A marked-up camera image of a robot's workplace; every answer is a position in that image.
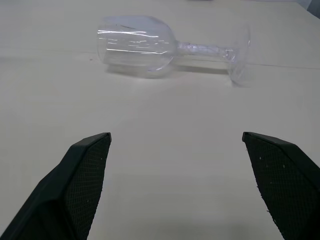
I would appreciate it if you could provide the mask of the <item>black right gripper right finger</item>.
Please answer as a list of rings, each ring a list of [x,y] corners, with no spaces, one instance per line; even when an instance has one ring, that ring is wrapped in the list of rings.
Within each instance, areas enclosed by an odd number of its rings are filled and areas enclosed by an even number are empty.
[[[257,188],[285,240],[320,238],[320,168],[295,144],[244,132]]]

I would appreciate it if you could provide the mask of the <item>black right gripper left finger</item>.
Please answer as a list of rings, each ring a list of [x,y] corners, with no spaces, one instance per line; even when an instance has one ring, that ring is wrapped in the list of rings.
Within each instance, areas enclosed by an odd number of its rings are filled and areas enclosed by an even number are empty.
[[[0,238],[86,240],[101,198],[111,142],[111,133],[103,132],[71,145]]]

